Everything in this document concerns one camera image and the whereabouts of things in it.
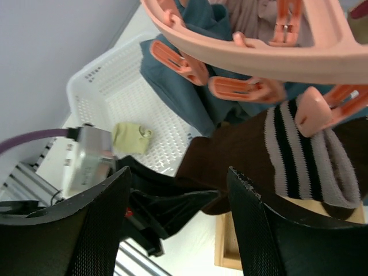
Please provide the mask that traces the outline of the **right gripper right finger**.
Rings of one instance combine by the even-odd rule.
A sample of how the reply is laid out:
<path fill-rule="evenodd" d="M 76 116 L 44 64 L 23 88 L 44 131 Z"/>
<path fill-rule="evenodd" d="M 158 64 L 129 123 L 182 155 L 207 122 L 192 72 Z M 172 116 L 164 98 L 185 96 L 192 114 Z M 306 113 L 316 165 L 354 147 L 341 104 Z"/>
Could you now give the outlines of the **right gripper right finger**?
<path fill-rule="evenodd" d="M 367 225 L 323 216 L 233 167 L 228 197 L 244 275 L 367 275 Z"/>

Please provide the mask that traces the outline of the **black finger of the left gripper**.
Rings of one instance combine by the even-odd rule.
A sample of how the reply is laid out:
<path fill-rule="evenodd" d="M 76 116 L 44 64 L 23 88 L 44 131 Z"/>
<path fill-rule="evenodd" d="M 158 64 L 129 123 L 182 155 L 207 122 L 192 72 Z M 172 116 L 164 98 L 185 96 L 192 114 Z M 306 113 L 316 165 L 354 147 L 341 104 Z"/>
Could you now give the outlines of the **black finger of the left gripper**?
<path fill-rule="evenodd" d="M 132 156 L 122 158 L 120 167 L 129 167 L 132 174 L 120 240 L 133 239 L 149 256 L 163 255 L 162 240 L 177 234 L 220 196 L 217 190 L 179 187 L 174 177 L 158 173 Z"/>

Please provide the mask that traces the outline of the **pale green sock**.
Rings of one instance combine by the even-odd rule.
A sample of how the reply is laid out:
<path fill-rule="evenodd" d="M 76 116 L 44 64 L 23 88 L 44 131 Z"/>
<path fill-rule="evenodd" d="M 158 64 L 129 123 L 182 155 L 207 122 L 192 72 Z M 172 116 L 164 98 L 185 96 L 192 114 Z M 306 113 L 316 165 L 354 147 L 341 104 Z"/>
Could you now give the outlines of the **pale green sock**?
<path fill-rule="evenodd" d="M 126 154 L 145 154 L 152 135 L 153 131 L 142 125 L 119 122 L 112 129 L 113 148 Z"/>

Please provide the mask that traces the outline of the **brown striped sock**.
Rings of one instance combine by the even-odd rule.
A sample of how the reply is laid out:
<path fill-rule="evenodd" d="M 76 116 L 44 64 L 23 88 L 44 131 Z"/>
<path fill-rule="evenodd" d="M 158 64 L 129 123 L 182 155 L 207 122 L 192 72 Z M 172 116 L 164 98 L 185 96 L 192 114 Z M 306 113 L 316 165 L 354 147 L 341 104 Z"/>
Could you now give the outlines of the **brown striped sock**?
<path fill-rule="evenodd" d="M 356 118 L 304 137 L 294 122 L 298 100 L 269 108 L 211 137 L 195 137 L 175 181 L 183 187 L 213 188 L 221 197 L 205 208 L 230 210 L 230 167 L 282 197 L 321 202 L 336 219 L 349 218 L 367 196 L 367 119 Z"/>

